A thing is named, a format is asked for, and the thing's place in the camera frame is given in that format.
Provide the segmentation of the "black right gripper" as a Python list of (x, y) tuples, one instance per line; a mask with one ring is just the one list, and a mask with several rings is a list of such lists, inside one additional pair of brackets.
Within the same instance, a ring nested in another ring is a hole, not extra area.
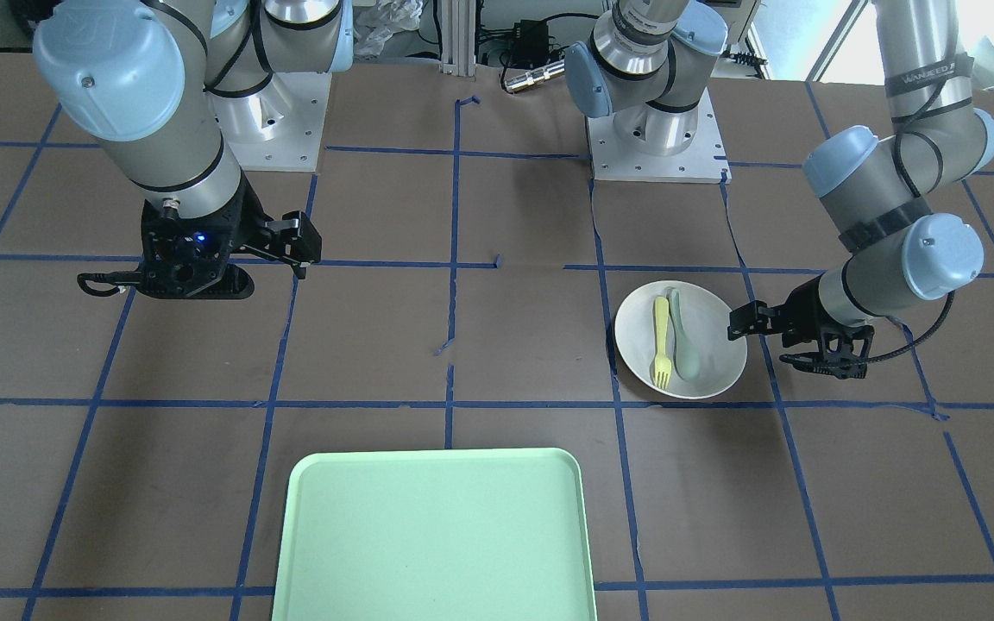
[(266, 215), (248, 181), (208, 216), (184, 217), (173, 199), (146, 202), (141, 219), (142, 259), (138, 267), (111, 273), (80, 273), (80, 290), (110, 298), (134, 290), (147, 298), (233, 300), (248, 298), (254, 282), (232, 256), (245, 254), (287, 264), (306, 279), (321, 262), (321, 235), (301, 211), (280, 219)]

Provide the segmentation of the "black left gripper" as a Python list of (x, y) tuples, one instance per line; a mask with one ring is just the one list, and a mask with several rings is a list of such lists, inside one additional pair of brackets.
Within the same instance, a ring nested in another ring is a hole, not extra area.
[(816, 350), (781, 354), (778, 359), (797, 371), (823, 374), (837, 379), (863, 379), (868, 371), (873, 328), (847, 327), (821, 305), (818, 278), (794, 288), (784, 304), (770, 307), (749, 302), (728, 315), (728, 341), (746, 336), (781, 334), (782, 347), (815, 343)]

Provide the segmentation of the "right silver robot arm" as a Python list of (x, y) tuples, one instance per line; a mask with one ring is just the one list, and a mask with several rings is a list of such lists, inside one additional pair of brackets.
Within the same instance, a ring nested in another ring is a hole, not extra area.
[(244, 299), (249, 254), (303, 279), (321, 235), (303, 209), (263, 209), (238, 146), (281, 161), (315, 156), (307, 103), (287, 74), (343, 72), (354, 60), (350, 1), (60, 1), (36, 24), (33, 55), (60, 106), (143, 195), (142, 258), (82, 273), (88, 295)]

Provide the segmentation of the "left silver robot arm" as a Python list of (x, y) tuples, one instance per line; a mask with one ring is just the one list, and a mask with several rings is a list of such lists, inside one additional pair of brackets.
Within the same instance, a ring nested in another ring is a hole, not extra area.
[[(805, 373), (860, 379), (871, 363), (873, 322), (944, 299), (982, 271), (984, 248), (961, 217), (935, 213), (928, 194), (994, 157), (994, 119), (972, 102), (974, 59), (959, 40), (952, 1), (878, 1), (878, 44), (894, 133), (843, 129), (802, 169), (849, 258), (798, 286), (785, 302), (730, 311), (726, 338), (778, 335), (782, 359)], [(639, 152), (666, 156), (689, 144), (701, 96), (728, 47), (729, 27), (698, 1), (616, 1), (584, 41), (564, 52), (565, 82), (587, 118), (610, 117)]]

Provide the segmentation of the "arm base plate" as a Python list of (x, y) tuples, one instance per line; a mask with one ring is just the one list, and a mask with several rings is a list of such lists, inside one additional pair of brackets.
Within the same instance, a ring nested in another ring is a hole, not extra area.
[(733, 180), (709, 91), (683, 113), (646, 103), (588, 118), (585, 126), (597, 181), (718, 185)]
[(330, 73), (277, 73), (257, 93), (206, 97), (245, 172), (314, 173), (331, 86)]

